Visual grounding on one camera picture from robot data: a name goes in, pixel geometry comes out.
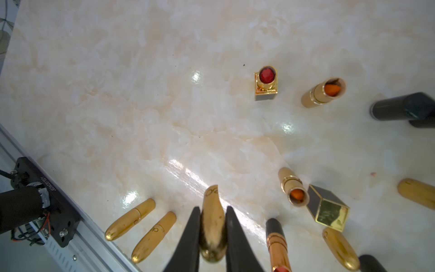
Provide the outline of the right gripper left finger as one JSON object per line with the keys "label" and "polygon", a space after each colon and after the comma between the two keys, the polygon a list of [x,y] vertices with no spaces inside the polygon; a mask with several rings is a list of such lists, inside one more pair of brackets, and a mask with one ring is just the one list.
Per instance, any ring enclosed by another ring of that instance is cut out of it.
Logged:
{"label": "right gripper left finger", "polygon": [[198,272],[201,210],[194,207],[176,250],[164,272]]}

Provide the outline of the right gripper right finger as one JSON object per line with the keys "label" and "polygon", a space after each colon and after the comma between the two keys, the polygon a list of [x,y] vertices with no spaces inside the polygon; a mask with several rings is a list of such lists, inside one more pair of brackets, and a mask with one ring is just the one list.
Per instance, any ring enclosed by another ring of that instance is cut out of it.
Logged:
{"label": "right gripper right finger", "polygon": [[228,241],[225,255],[227,271],[263,272],[232,206],[227,207],[225,224]]}

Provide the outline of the black lipstick front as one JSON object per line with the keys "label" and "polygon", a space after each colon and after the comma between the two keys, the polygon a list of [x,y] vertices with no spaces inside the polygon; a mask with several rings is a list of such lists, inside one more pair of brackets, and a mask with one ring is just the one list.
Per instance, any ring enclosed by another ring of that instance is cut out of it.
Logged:
{"label": "black lipstick front", "polygon": [[270,218],[266,222],[266,242],[272,272],[292,272],[288,259],[287,241],[281,223]]}

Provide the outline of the square gold lipstick cap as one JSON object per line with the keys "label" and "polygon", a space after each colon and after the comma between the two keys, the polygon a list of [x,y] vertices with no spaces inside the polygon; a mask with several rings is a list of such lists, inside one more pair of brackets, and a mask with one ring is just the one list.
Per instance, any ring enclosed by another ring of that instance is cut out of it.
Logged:
{"label": "square gold lipstick cap", "polygon": [[307,208],[315,222],[343,232],[350,208],[332,191],[310,184]]}

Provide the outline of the square gold lipstick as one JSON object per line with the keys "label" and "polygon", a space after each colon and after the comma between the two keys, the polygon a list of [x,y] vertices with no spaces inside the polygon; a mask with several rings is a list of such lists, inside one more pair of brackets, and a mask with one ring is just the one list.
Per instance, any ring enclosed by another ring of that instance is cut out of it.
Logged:
{"label": "square gold lipstick", "polygon": [[273,100],[278,94],[278,76],[275,68],[264,66],[255,78],[255,101]]}

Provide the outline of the gold bullet lipstick cap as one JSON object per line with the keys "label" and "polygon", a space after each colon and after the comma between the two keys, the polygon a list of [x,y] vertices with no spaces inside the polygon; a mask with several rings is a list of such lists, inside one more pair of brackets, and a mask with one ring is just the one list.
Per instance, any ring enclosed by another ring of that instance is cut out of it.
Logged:
{"label": "gold bullet lipstick cap", "polygon": [[435,209],[435,187],[414,179],[403,179],[399,182],[398,193],[419,205],[431,210]]}

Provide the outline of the black lipstick tube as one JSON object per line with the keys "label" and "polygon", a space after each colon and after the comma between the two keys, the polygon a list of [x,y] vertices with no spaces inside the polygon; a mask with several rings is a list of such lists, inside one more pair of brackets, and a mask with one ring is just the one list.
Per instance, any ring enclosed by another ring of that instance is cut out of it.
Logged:
{"label": "black lipstick tube", "polygon": [[435,100],[423,92],[379,100],[370,107],[378,121],[422,120],[435,110]]}

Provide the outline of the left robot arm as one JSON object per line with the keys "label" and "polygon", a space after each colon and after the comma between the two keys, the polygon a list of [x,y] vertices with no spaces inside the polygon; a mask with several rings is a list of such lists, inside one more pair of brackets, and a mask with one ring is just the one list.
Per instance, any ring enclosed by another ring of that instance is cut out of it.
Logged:
{"label": "left robot arm", "polygon": [[46,188],[24,187],[1,193],[1,234],[38,219],[50,204]]}

